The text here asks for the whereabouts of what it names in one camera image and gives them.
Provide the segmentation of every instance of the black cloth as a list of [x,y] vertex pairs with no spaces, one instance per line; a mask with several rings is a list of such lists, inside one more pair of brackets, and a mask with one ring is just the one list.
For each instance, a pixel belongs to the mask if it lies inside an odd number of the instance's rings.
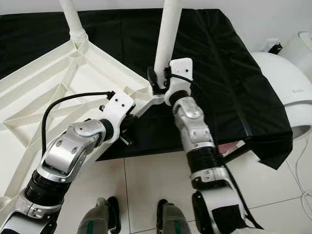
[[[153,66],[161,9],[79,12],[89,40],[147,78]],[[0,76],[5,77],[69,39],[63,13],[0,17]],[[262,75],[229,19],[218,9],[183,9],[173,59],[193,60],[192,94],[219,144],[244,140],[261,161],[277,169],[292,151],[283,104]],[[132,148],[117,141],[99,159],[182,150],[171,108],[151,107],[127,132]]]
[[239,205],[219,207],[212,210],[212,213],[218,229],[223,234],[248,227],[240,215]]

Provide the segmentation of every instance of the floor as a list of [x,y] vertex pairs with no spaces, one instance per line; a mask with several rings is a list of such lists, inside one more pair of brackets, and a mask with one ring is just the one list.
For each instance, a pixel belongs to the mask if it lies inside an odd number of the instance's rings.
[[[294,149],[279,170],[258,163],[253,153],[246,153],[228,164],[240,186],[247,205],[259,224],[281,234],[311,234],[312,221],[301,206],[301,191],[295,179],[295,164],[304,149],[304,138],[294,141]],[[312,189],[312,143],[299,164],[305,189]],[[119,199],[122,234],[155,234],[156,206],[166,198],[178,206],[195,227],[185,154],[138,156],[96,162],[71,186],[66,195],[57,234],[75,234],[85,213],[100,196]]]

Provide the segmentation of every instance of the silver metal housing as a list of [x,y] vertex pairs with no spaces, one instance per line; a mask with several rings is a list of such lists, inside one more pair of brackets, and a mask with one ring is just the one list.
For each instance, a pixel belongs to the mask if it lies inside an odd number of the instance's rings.
[[173,112],[185,152],[200,147],[215,146],[209,128],[204,121],[204,113],[192,97],[183,97],[176,101]]
[[62,204],[56,206],[41,206],[29,201],[24,195],[24,189],[19,193],[19,197],[14,206],[14,212],[22,213],[28,217],[35,219],[43,219],[44,216],[48,217],[49,214],[53,214],[59,211]]
[[15,213],[7,220],[2,230],[9,229],[19,234],[40,234],[48,222],[48,220],[31,219]]
[[201,181],[204,183],[216,180],[230,180],[229,174],[225,167],[204,169],[191,174],[191,180],[196,180],[198,177],[200,177]]
[[95,119],[71,124],[49,145],[37,172],[54,182],[72,182],[86,156],[104,141],[105,134],[104,125]]

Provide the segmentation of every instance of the grout line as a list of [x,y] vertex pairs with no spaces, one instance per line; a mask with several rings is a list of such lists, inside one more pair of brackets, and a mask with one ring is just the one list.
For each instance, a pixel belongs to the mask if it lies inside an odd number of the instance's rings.
[[[299,187],[301,193],[303,194],[304,192],[303,192],[303,190],[301,190],[301,187],[300,187],[299,181],[298,181],[298,179],[297,179],[297,176],[296,176],[296,175],[294,174],[294,172],[292,171],[292,169],[291,169],[291,167],[290,167],[288,161],[287,161],[287,160],[285,160],[285,161],[286,161],[286,163],[287,163],[287,165],[288,165],[290,171],[292,172],[292,175],[293,175],[293,177],[294,177],[296,183],[298,184],[298,187]],[[311,206],[310,206],[310,204],[309,204],[307,198],[304,197],[304,200],[306,201],[306,203],[307,203],[307,205],[308,205],[308,207],[309,207],[309,210],[312,212],[312,208],[311,208]]]
[[142,233],[142,232],[147,232],[147,231],[151,231],[151,230],[156,230],[156,228],[146,229],[146,230],[134,232],[134,233],[131,233],[131,234]]
[[273,202],[273,203],[269,203],[269,204],[265,204],[265,205],[261,205],[261,206],[250,207],[249,209],[254,209],[254,208],[259,208],[259,207],[263,207],[263,206],[274,205],[276,203],[281,203],[281,202],[284,202],[284,201],[291,201],[291,200],[298,199],[298,198],[301,198],[301,196],[297,196],[297,197],[293,197],[293,198],[289,198],[289,199],[286,199],[286,200],[277,201],[277,202]]
[[128,202],[127,173],[126,173],[125,158],[123,158],[123,169],[124,169],[124,171],[125,171],[125,182],[126,182],[126,196],[127,196],[127,210],[128,210],[129,233],[131,233],[131,228],[130,228],[130,213],[129,213],[129,202]]
[[289,170],[290,170],[290,171],[291,171],[291,173],[292,173],[292,176],[294,177],[294,179],[295,179],[295,181],[296,181],[296,183],[297,183],[297,185],[298,185],[298,187],[299,187],[299,190],[301,191],[301,188],[300,188],[300,185],[299,185],[299,182],[298,182],[298,180],[297,180],[296,175],[295,175],[295,174],[294,174],[294,172],[292,171],[292,169],[291,169],[291,167],[290,167],[290,165],[289,165],[288,161],[287,161],[287,160],[285,160],[285,161],[286,161],[286,164],[287,164],[287,166],[288,166]]
[[131,234],[142,233],[142,232],[151,231],[151,230],[156,230],[156,228],[146,229],[146,230],[142,230],[142,231],[139,231],[139,232],[134,232],[134,233],[131,233]]

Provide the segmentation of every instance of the white appliance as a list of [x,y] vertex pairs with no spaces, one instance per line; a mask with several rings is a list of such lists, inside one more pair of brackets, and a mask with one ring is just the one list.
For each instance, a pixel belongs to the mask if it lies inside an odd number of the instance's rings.
[[312,38],[309,32],[294,35],[278,55],[292,62],[312,81]]
[[312,83],[281,56],[256,52],[252,57],[285,106],[293,138],[308,134],[312,130]]

